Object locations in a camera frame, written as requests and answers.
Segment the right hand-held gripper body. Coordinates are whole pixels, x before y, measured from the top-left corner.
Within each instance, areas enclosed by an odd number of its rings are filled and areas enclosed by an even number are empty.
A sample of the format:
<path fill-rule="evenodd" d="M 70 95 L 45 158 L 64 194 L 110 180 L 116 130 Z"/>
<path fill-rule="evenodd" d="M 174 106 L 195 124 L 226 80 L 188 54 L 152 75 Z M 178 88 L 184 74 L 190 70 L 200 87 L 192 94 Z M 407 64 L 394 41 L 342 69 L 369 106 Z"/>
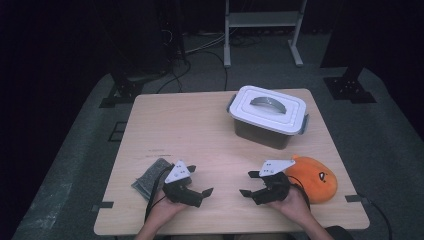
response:
<path fill-rule="evenodd" d="M 259 170 L 260 179 L 265 188 L 252 192 L 252 199 L 257 205 L 284 200 L 289 192 L 290 181 L 284 170 L 293 166 L 294 160 L 265 160 Z"/>

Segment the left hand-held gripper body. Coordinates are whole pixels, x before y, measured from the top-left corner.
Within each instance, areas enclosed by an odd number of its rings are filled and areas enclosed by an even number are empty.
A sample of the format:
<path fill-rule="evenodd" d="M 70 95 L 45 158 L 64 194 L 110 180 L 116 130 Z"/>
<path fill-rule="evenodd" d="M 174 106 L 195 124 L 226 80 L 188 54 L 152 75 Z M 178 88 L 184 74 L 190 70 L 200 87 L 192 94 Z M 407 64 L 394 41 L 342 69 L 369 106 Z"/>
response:
<path fill-rule="evenodd" d="M 201 193 L 188 188 L 192 183 L 191 174 L 187 165 L 179 160 L 173 165 L 170 173 L 165 178 L 163 191 L 165 196 L 174 203 L 200 207 L 203 201 Z"/>

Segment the grey fluffy towel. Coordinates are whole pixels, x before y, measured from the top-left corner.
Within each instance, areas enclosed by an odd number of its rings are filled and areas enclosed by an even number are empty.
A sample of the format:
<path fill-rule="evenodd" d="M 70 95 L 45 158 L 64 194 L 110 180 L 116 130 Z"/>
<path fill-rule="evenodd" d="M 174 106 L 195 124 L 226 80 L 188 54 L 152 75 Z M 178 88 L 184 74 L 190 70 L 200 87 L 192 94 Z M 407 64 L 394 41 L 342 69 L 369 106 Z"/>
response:
<path fill-rule="evenodd" d="M 132 187 L 146 200 L 149 201 L 154 189 L 155 181 L 162 176 L 164 170 L 169 169 L 171 163 L 163 158 L 157 159 L 147 170 L 135 180 Z"/>

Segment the translucent brown storage box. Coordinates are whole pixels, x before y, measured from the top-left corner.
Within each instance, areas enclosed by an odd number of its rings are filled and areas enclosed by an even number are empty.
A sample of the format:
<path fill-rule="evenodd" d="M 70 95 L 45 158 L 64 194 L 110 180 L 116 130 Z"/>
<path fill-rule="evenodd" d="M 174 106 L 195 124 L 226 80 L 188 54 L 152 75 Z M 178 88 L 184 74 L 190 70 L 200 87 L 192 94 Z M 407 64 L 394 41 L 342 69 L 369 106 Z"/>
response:
<path fill-rule="evenodd" d="M 309 121 L 309 115 L 307 114 L 307 124 L 305 125 L 304 132 L 307 128 L 308 121 Z M 234 131 L 236 135 L 241 138 L 245 138 L 249 141 L 253 141 L 253 142 L 256 142 L 271 148 L 275 148 L 275 149 L 286 148 L 290 139 L 296 136 L 296 135 L 289 136 L 285 134 L 275 133 L 273 131 L 255 127 L 235 119 L 234 119 Z"/>

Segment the orange plush toy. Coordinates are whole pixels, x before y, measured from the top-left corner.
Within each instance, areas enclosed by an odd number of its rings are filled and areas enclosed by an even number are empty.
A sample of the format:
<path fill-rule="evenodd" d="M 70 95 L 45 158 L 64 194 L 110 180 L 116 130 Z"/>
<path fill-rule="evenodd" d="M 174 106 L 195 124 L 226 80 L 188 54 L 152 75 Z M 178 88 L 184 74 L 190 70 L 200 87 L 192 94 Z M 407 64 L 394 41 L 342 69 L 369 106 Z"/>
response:
<path fill-rule="evenodd" d="M 318 160 L 294 155 L 295 164 L 285 170 L 292 184 L 302 187 L 312 204 L 321 204 L 332 199 L 338 189 L 335 174 Z"/>

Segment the white box lid grey handle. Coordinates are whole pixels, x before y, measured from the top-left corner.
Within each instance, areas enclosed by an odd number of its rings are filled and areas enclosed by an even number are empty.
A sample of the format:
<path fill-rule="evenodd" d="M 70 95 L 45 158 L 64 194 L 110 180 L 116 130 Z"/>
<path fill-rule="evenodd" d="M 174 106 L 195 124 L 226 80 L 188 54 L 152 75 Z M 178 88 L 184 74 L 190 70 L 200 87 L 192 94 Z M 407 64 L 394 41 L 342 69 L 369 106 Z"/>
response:
<path fill-rule="evenodd" d="M 243 86 L 228 106 L 235 120 L 289 136 L 304 132 L 306 109 L 298 97 L 256 86 Z"/>

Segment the person's right hand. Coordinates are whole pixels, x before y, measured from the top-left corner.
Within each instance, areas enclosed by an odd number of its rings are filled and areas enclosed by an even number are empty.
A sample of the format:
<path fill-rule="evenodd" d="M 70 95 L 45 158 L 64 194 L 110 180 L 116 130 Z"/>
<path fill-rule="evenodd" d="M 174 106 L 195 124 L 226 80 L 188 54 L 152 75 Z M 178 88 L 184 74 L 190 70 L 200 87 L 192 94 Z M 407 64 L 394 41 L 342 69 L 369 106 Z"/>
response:
<path fill-rule="evenodd" d="M 302 227 L 310 226 L 314 221 L 314 217 L 302 193 L 295 187 L 289 189 L 288 195 L 284 200 L 270 202 L 268 206 Z"/>

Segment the person's left hand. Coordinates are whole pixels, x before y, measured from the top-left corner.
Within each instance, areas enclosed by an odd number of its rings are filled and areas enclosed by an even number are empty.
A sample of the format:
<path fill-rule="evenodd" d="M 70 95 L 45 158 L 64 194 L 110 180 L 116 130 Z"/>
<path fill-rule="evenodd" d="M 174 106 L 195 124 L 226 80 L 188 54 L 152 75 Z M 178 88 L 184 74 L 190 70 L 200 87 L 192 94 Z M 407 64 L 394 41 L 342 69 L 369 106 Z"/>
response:
<path fill-rule="evenodd" d="M 174 203 L 166 196 L 160 197 L 159 200 L 151 208 L 145 225 L 149 227 L 160 228 L 171 221 L 178 213 L 185 210 L 187 205 L 182 203 Z"/>

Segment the black stand base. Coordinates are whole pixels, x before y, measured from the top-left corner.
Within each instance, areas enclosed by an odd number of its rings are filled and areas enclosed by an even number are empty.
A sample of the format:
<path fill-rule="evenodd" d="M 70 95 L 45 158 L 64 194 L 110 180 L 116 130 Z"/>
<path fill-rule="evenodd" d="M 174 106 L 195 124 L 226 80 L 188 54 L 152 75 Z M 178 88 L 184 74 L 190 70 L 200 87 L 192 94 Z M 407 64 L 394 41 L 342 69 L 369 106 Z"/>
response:
<path fill-rule="evenodd" d="M 353 104 L 375 103 L 373 95 L 359 82 L 362 67 L 348 67 L 342 76 L 325 77 L 330 94 L 335 100 L 349 100 Z"/>
<path fill-rule="evenodd" d="M 113 108 L 117 104 L 133 103 L 141 94 L 144 83 L 129 80 L 122 72 L 112 72 L 113 86 L 109 95 L 102 99 L 100 108 Z"/>

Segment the dark equipment rack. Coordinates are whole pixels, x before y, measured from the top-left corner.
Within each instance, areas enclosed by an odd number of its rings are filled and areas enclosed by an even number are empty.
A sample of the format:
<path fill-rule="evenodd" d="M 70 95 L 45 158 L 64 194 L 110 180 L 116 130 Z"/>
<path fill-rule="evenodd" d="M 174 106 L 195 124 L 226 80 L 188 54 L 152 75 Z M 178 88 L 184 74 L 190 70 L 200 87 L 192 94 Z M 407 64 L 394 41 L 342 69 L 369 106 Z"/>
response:
<path fill-rule="evenodd" d="M 159 0 L 160 23 L 169 33 L 168 47 L 174 57 L 179 57 L 185 64 L 188 63 L 183 40 L 183 14 L 181 0 Z"/>

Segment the white metal stand frame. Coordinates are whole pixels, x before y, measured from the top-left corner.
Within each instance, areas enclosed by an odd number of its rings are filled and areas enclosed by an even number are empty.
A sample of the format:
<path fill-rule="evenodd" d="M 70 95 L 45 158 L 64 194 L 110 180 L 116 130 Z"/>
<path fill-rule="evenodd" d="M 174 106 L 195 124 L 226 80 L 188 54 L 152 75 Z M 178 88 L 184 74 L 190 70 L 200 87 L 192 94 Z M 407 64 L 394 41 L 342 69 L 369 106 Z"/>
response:
<path fill-rule="evenodd" d="M 230 0 L 225 0 L 224 20 L 224 47 L 223 65 L 231 66 L 230 30 L 236 28 L 264 28 L 264 27 L 293 27 L 294 34 L 288 40 L 288 47 L 297 67 L 303 66 L 303 60 L 297 48 L 297 42 L 308 0 L 301 0 L 297 11 L 282 12 L 241 12 L 230 11 Z"/>

